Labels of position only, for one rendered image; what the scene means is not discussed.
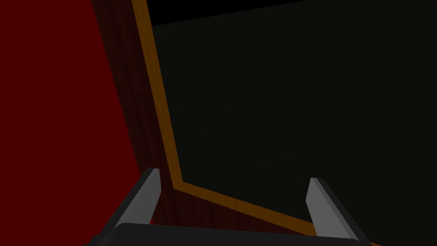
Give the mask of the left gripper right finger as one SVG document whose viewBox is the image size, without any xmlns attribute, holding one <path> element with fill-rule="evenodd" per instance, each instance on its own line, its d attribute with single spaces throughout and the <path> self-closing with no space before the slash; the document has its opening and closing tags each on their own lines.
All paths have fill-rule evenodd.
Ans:
<svg viewBox="0 0 437 246">
<path fill-rule="evenodd" d="M 370 243 L 323 178 L 310 179 L 306 204 L 317 236 Z"/>
</svg>

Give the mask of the dark door leaf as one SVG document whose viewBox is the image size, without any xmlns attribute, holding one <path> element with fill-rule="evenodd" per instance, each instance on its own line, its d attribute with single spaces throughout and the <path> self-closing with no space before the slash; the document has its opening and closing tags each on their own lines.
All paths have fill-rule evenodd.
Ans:
<svg viewBox="0 0 437 246">
<path fill-rule="evenodd" d="M 150 0 L 182 181 L 437 246 L 437 0 Z"/>
</svg>

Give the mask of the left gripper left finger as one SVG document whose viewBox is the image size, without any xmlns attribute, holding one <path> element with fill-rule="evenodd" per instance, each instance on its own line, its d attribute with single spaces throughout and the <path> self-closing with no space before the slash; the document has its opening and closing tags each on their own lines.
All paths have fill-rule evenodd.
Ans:
<svg viewBox="0 0 437 246">
<path fill-rule="evenodd" d="M 149 224 L 160 194 L 160 171 L 148 168 L 108 220 L 102 233 L 108 234 L 122 223 Z"/>
</svg>

